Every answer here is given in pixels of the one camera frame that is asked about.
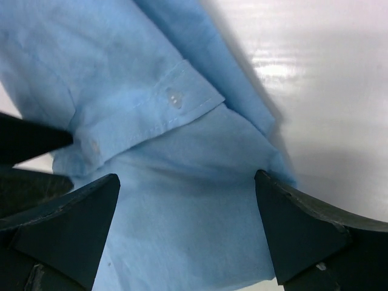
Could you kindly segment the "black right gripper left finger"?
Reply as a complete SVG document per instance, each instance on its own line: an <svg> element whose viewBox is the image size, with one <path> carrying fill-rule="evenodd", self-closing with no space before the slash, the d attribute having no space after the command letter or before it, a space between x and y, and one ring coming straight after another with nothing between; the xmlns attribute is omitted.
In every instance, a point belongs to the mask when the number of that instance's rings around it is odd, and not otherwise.
<svg viewBox="0 0 388 291"><path fill-rule="evenodd" d="M1 218L1 290L91 290L119 189L108 174Z"/></svg>

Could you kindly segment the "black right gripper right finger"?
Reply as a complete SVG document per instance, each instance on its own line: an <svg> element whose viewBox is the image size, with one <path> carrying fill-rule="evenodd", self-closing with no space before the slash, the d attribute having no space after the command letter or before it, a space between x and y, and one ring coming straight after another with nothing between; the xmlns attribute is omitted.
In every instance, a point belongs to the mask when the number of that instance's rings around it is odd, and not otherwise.
<svg viewBox="0 0 388 291"><path fill-rule="evenodd" d="M337 208L259 170L256 200L284 290L387 290L387 223Z"/></svg>

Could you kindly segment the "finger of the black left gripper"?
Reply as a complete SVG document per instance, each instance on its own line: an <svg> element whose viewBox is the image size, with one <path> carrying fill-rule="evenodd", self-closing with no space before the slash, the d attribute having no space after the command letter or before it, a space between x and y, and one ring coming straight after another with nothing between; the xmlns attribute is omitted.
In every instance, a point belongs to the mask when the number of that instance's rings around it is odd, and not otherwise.
<svg viewBox="0 0 388 291"><path fill-rule="evenodd" d="M1 113L1 164L14 166L73 143L65 130Z"/></svg>
<svg viewBox="0 0 388 291"><path fill-rule="evenodd" d="M29 170L1 169L1 216L8 217L58 198L73 189L70 178Z"/></svg>

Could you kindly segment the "light blue long sleeve shirt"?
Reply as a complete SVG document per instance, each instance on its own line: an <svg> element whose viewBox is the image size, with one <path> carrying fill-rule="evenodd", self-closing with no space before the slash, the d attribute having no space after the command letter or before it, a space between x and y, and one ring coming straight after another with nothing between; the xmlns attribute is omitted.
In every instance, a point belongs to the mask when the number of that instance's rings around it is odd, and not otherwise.
<svg viewBox="0 0 388 291"><path fill-rule="evenodd" d="M94 290L274 278L254 177L295 180L198 1L2 1L1 83L23 118L73 135L54 172L119 176Z"/></svg>

